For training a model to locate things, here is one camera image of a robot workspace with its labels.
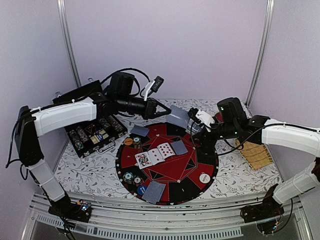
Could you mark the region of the white dealer button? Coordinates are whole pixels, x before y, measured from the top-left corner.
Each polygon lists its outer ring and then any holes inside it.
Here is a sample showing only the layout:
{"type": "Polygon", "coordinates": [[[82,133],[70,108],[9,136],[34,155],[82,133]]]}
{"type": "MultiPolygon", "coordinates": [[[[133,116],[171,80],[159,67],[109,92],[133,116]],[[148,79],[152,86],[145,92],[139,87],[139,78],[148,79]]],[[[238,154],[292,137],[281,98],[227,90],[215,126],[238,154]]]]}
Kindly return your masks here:
{"type": "Polygon", "coordinates": [[[199,181],[202,184],[208,184],[211,181],[211,177],[209,174],[202,172],[199,176],[199,181]]]}

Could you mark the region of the blue backed dealt cards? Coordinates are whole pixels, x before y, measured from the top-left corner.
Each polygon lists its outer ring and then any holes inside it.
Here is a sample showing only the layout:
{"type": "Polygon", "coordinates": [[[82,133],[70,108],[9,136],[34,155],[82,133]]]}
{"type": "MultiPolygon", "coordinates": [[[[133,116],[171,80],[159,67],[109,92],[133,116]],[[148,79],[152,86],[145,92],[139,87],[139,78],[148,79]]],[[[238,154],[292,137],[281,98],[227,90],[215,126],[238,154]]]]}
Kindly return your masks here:
{"type": "Polygon", "coordinates": [[[166,184],[152,181],[145,190],[142,199],[148,203],[156,204],[160,201],[166,184]]]}

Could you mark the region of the poker chip stack teal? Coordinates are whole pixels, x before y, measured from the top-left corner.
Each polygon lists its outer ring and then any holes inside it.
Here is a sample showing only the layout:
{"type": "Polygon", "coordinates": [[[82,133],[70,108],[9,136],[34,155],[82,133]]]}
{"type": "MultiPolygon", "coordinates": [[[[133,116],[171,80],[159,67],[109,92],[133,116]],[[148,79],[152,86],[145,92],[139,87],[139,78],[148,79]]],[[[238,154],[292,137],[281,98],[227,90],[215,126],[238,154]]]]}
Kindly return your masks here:
{"type": "Polygon", "coordinates": [[[132,172],[126,172],[123,175],[123,181],[127,184],[133,184],[135,177],[136,176],[132,172]]]}

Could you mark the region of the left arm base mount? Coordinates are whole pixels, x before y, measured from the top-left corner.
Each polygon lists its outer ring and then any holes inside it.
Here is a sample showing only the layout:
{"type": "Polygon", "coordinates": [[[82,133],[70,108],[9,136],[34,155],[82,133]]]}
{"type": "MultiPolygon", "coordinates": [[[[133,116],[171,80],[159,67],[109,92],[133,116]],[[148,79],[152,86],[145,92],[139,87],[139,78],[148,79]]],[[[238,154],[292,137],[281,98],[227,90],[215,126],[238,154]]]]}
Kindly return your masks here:
{"type": "Polygon", "coordinates": [[[65,219],[88,223],[91,218],[92,204],[82,199],[72,202],[68,196],[65,196],[58,201],[51,201],[48,212],[65,219]]]}

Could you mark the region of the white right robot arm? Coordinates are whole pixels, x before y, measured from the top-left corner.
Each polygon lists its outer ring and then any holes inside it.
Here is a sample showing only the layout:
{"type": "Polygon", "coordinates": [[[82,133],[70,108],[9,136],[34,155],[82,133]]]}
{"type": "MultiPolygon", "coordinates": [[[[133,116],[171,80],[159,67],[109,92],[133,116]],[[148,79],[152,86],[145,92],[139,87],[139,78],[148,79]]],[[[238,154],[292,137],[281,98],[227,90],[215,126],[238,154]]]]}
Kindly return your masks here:
{"type": "Polygon", "coordinates": [[[320,185],[320,130],[278,121],[268,116],[247,117],[240,100],[229,97],[217,103],[222,121],[216,122],[210,114],[190,110],[189,116],[203,129],[195,137],[207,154],[215,152],[218,140],[238,139],[240,144],[276,145],[314,155],[315,160],[290,179],[268,190],[258,213],[269,218],[289,199],[320,185]]]}

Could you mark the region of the ten of diamonds card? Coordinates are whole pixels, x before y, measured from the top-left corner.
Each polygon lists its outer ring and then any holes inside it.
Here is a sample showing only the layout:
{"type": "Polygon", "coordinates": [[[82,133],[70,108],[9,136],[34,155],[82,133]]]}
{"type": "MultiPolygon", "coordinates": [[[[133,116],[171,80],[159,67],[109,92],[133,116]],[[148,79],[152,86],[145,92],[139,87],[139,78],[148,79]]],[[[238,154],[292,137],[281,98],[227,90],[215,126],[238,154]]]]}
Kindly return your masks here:
{"type": "Polygon", "coordinates": [[[157,149],[159,150],[160,155],[162,156],[163,159],[169,158],[176,154],[169,142],[165,142],[158,145],[157,149]]]}

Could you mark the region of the poker chip stack red top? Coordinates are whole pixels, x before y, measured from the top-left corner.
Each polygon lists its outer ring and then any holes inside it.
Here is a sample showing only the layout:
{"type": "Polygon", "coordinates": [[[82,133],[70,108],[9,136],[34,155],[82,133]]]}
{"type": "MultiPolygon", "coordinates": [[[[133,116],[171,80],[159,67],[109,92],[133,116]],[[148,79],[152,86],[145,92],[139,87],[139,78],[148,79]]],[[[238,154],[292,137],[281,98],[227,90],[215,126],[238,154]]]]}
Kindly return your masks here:
{"type": "Polygon", "coordinates": [[[136,187],[138,187],[138,186],[141,186],[141,185],[144,183],[144,179],[143,179],[142,177],[140,177],[140,176],[135,176],[135,177],[133,178],[132,183],[133,183],[136,187]]]}

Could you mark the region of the orange big blind button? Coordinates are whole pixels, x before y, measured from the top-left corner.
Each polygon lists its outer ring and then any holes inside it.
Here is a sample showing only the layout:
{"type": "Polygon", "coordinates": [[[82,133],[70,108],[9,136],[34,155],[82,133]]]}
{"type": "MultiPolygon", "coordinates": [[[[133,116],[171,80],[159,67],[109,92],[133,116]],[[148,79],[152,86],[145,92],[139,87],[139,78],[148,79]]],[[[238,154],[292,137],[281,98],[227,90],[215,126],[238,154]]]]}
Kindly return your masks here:
{"type": "Polygon", "coordinates": [[[130,146],[130,145],[133,144],[133,139],[132,138],[126,138],[123,143],[126,146],[130,146]]]}

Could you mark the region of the blue backed playing card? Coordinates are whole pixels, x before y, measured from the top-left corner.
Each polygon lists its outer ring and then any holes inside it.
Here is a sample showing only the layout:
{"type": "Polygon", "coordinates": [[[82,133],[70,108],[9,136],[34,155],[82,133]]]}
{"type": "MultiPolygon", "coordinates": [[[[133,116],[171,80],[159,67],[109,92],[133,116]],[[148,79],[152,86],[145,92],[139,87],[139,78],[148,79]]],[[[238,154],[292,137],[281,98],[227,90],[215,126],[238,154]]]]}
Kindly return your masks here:
{"type": "Polygon", "coordinates": [[[150,129],[144,126],[134,125],[131,130],[132,134],[139,135],[142,137],[146,137],[149,133],[150,129]]]}

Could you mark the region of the blue playing card deck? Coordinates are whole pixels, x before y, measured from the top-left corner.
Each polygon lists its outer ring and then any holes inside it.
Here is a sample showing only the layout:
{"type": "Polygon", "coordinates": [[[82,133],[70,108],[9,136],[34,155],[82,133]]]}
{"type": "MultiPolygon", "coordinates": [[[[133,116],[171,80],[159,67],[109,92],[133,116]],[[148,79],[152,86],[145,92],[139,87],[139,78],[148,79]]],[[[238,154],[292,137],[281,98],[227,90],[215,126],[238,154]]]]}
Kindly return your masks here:
{"type": "Polygon", "coordinates": [[[187,123],[186,132],[190,135],[198,134],[202,131],[202,128],[195,123],[192,119],[190,119],[187,123]]]}

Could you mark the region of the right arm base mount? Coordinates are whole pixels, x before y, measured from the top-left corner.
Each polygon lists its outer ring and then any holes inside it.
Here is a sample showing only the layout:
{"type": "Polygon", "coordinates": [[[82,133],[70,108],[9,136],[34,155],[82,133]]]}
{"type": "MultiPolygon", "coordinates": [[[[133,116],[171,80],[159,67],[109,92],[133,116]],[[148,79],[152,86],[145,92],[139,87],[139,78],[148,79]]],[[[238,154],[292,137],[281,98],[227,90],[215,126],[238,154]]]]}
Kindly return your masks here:
{"type": "Polygon", "coordinates": [[[284,212],[282,205],[262,202],[256,205],[244,206],[240,210],[240,216],[245,223],[258,222],[273,218],[273,220],[256,224],[257,230],[262,235],[266,236],[273,235],[276,232],[284,212]]]}

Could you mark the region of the five of diamonds card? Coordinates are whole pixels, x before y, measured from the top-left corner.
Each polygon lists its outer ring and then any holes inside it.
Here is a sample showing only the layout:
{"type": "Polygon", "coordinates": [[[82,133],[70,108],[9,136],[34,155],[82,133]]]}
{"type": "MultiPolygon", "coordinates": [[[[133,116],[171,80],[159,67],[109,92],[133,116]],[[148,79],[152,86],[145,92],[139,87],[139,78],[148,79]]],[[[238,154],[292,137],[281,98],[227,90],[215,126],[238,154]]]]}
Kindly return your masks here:
{"type": "Polygon", "coordinates": [[[156,165],[165,161],[160,151],[157,148],[150,149],[148,152],[148,159],[151,161],[152,165],[156,165]]]}

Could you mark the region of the poker chip stack twenty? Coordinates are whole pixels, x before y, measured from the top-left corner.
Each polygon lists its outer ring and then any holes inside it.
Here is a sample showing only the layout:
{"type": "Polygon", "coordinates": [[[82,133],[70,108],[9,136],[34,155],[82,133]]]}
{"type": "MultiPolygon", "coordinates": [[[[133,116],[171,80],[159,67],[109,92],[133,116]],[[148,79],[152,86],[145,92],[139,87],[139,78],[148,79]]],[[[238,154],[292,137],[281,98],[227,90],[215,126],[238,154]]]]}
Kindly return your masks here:
{"type": "Polygon", "coordinates": [[[142,146],[141,138],[136,136],[132,139],[132,145],[135,149],[139,149],[142,146]]]}

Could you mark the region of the blue small blind button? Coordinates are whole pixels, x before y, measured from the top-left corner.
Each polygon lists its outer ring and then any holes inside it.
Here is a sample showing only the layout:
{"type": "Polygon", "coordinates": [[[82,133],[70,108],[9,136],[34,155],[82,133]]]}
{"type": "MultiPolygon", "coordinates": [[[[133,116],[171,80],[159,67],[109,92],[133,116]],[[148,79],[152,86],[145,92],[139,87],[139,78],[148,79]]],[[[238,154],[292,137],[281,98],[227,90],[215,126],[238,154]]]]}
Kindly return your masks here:
{"type": "Polygon", "coordinates": [[[147,186],[145,185],[140,185],[138,188],[137,188],[137,193],[140,195],[140,196],[143,196],[145,194],[147,190],[147,186]]]}

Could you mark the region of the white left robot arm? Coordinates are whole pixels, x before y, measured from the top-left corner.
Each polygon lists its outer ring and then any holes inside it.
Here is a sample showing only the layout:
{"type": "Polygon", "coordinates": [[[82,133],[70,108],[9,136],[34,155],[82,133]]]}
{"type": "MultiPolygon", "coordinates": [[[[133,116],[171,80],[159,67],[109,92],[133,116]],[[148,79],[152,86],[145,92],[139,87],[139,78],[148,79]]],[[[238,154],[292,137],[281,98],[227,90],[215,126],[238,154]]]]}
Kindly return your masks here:
{"type": "Polygon", "coordinates": [[[144,92],[139,97],[137,93],[131,93],[137,79],[129,71],[130,68],[124,68],[107,76],[110,83],[106,88],[102,88],[101,81],[95,80],[55,98],[51,105],[36,108],[26,105],[19,110],[10,144],[16,145],[18,161],[29,170],[52,206],[63,217],[70,217],[74,213],[74,205],[45,161],[39,143],[40,136],[66,126],[119,113],[140,115],[144,120],[171,113],[168,107],[150,97],[158,91],[164,79],[157,76],[149,80],[144,88],[138,89],[144,92]]]}

